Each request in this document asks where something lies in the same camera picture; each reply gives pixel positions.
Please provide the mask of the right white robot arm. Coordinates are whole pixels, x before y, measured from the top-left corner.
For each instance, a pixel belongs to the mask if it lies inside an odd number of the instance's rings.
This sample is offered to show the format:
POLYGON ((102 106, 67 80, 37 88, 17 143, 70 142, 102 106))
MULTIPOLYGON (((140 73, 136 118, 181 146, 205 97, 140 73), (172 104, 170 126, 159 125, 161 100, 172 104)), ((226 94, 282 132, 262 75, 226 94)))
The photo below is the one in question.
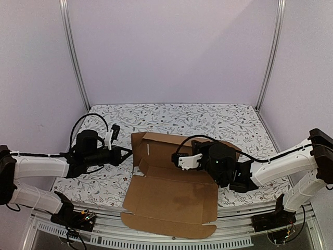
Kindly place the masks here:
POLYGON ((332 138, 320 129, 298 145, 268 159, 257 159, 234 145, 207 137, 203 143, 193 140, 193 153, 179 162, 183 170, 204 170, 220 187, 247 193, 268 182, 301 171, 308 173, 282 199, 269 216, 273 227, 280 227, 317 191, 332 184, 332 138))

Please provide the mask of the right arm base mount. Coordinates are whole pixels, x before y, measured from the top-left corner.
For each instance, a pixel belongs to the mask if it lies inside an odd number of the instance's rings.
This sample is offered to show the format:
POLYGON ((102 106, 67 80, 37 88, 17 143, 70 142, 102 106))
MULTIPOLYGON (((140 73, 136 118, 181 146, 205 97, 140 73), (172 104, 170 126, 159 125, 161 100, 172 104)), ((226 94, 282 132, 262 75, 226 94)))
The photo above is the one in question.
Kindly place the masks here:
POLYGON ((275 245, 285 244, 296 222, 295 212, 276 208, 273 212, 254 215, 251 223, 255 232, 266 231, 267 238, 275 245))

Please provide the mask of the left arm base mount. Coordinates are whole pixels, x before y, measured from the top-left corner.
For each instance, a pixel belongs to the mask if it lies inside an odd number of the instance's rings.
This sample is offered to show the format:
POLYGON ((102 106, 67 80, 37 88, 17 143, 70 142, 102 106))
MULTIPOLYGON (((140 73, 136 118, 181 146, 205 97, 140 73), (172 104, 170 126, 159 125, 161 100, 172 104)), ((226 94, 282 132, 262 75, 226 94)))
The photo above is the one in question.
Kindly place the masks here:
POLYGON ((51 222, 78 230, 92 232, 96 214, 89 209, 83 211, 75 211, 72 204, 63 204, 60 211, 52 214, 51 222))

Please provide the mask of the brown cardboard box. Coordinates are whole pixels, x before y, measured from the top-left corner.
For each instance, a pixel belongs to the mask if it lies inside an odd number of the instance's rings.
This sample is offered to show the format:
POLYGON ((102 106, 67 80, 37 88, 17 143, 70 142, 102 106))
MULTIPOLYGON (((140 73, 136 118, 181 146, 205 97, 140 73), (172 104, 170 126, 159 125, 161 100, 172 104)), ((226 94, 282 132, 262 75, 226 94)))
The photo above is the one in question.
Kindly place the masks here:
POLYGON ((133 175, 121 213, 129 228, 188 239, 216 231, 218 185, 205 172, 183 171, 171 162, 185 137, 139 132, 131 135, 133 175))

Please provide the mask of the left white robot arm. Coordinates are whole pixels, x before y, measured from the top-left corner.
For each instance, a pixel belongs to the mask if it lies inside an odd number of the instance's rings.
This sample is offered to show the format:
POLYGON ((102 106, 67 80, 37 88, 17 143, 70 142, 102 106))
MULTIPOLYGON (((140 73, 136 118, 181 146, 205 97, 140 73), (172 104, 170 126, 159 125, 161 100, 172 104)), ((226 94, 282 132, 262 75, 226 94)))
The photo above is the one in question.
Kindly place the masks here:
POLYGON ((1 205, 17 204, 56 214, 66 226, 77 222, 73 205, 62 193, 40 190, 19 184, 30 177, 77 178, 89 173, 90 167, 119 166, 132 154, 131 149, 114 146, 118 132, 111 129, 100 137, 96 131, 77 134, 75 145, 58 155, 12 152, 1 146, 1 205))

